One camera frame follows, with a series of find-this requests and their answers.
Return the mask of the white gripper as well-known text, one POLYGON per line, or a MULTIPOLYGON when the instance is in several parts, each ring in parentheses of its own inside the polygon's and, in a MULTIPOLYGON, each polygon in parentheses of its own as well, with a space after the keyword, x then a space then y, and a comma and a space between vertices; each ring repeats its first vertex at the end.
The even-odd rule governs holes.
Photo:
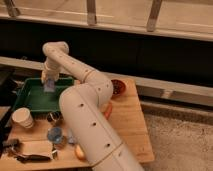
POLYGON ((44 69, 41 74, 41 82, 45 83, 48 79, 57 81, 59 79, 59 67, 58 66, 49 66, 47 63, 44 63, 44 69))

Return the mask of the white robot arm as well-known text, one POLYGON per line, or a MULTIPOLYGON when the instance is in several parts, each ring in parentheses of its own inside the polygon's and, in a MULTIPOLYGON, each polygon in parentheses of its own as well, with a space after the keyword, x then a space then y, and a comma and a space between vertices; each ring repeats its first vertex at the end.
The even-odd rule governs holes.
POLYGON ((93 171, 144 171, 126 143, 100 111, 113 94, 111 80, 97 69, 68 55, 66 42, 48 42, 42 81, 59 79, 64 68, 80 84, 65 89, 59 107, 66 125, 82 148, 93 171))

